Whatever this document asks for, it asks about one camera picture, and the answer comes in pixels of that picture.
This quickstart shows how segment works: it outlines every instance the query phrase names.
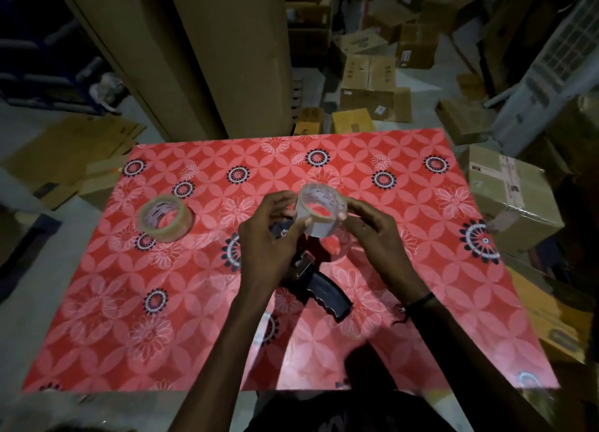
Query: hand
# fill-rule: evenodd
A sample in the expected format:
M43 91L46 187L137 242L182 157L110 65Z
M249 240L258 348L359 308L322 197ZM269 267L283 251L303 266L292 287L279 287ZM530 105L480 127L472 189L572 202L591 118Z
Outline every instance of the hand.
M408 259L397 223L393 217L371 204L346 197L348 211L355 216L340 216L345 229L364 248L366 257L404 306L423 298L430 290Z
M287 235L275 239L268 227L275 222L295 218L297 212L288 207L297 201L292 191L267 194L254 215L239 226L241 246L240 294L257 294L268 300L287 273L299 237L311 225L311 218L295 221Z

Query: tape roll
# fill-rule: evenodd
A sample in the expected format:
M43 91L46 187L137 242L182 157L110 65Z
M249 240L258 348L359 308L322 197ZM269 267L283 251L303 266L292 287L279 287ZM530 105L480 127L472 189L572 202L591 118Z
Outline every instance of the tape roll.
M173 221L159 227L160 221L172 211ZM161 243L170 243L183 237L193 225L193 215L184 201L174 195L161 195L150 200L139 211L137 228Z
M325 209L327 215L316 211L320 208ZM348 212L348 204L336 189L320 183L309 183L301 188L295 210L298 218L312 218L313 224L305 230L307 235L326 238L333 235L340 224L337 215Z

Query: red table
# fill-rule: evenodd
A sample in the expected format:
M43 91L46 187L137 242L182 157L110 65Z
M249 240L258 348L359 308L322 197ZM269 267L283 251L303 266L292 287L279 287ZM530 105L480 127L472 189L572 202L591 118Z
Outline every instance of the red table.
M23 387L187 390L240 281L236 229L262 197L322 182L393 216L416 271L514 385L557 386L510 275L441 129L139 145L132 150ZM158 243L136 213L182 198L191 232ZM368 340L401 390L446 388L437 363L353 237L321 241L320 267L354 302L341 324L285 289L270 301L244 390L347 388L343 361Z

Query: black wristband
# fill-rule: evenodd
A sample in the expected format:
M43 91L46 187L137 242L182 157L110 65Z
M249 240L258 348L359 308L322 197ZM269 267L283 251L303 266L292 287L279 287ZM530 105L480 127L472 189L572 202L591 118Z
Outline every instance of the black wristband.
M422 307L426 303L428 303L433 298L435 298L435 294L433 292L428 292L426 295L424 295L418 301L415 301L411 305L404 307L406 316L402 320L398 320L395 323L398 323L398 322L399 323L406 323L406 322L408 322L408 319L410 318L411 315L413 315L414 313L417 313L420 309L422 309Z

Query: gray floor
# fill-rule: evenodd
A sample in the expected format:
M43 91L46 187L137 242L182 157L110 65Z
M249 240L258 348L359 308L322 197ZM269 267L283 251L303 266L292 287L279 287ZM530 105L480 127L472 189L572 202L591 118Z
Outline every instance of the gray floor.
M474 65L477 64L474 44L479 32L479 23L472 21L454 35L456 43ZM393 55L394 50L395 46L390 46L389 54ZM435 103L440 97L460 95L455 78L461 72L468 72L466 65L449 39L441 36L436 64L430 71L397 71L398 85L412 88L413 123L376 122L377 129L441 126L434 112ZM335 83L327 81L319 70L302 68L295 70L295 74L304 80L304 106L319 105L323 101L333 106L338 103L338 85L335 88ZM327 87L333 84L330 92L324 93L325 82ZM127 98L120 109L125 117L148 126L139 137L139 142L156 143L162 140L132 97ZM0 159L64 116L60 112L23 109L0 103ZM497 147L492 140L485 145ZM19 194L26 193L15 190L11 194L18 202ZM143 431L165 431L184 393L105 393L83 401L65 393L42 392L27 398L21 397L19 391L26 373L101 215L78 197L52 214L63 222L62 228L43 248L15 292L0 306L0 348L3 349L0 352L0 418L4 420L0 431L41 431L66 420L78 420L85 425L114 430L137 428ZM253 392L240 394L231 430L243 430L251 419L255 401L256 394ZM435 407L458 430L471 430L454 397L436 402Z

